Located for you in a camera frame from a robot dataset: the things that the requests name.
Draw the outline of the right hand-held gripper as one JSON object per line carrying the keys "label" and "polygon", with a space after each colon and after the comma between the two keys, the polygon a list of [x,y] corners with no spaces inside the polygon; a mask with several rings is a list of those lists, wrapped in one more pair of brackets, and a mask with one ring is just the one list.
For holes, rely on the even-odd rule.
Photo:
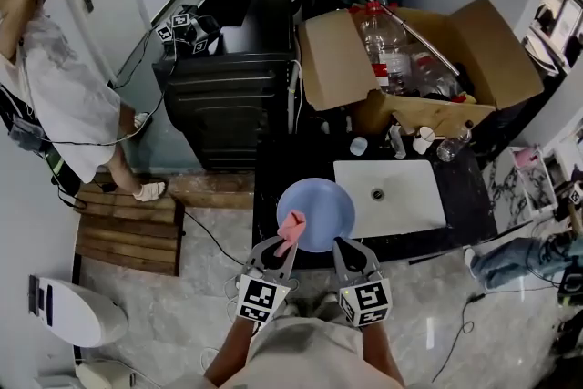
{"label": "right hand-held gripper", "polygon": [[339,305],[347,322],[365,327],[386,320],[393,298],[374,251],[359,241],[336,237],[332,255],[339,286],[343,287],[338,292]]}

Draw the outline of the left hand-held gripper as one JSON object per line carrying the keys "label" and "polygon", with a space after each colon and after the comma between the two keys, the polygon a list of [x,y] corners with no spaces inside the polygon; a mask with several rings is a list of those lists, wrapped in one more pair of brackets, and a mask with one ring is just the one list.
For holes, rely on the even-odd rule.
{"label": "left hand-held gripper", "polygon": [[281,284],[273,278],[291,276],[298,245],[293,244],[279,255],[278,250],[282,246],[280,238],[274,236],[251,250],[245,271],[239,278],[237,317],[263,325],[284,303],[292,287],[288,282]]}

